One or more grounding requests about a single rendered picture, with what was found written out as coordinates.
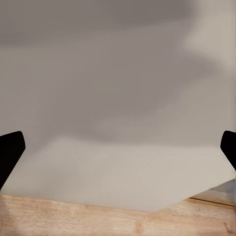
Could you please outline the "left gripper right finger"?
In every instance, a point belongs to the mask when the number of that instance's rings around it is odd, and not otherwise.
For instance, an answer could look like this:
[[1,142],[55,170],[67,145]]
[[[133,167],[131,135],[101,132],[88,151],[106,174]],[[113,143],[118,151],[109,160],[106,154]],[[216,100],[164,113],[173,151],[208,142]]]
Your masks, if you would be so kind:
[[224,131],[220,148],[236,171],[236,133]]

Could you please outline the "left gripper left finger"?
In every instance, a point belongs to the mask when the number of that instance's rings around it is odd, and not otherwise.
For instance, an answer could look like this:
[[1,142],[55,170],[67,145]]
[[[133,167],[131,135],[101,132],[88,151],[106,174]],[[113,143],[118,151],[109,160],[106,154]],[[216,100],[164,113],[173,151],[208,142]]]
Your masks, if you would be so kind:
[[26,149],[22,131],[0,136],[0,190]]

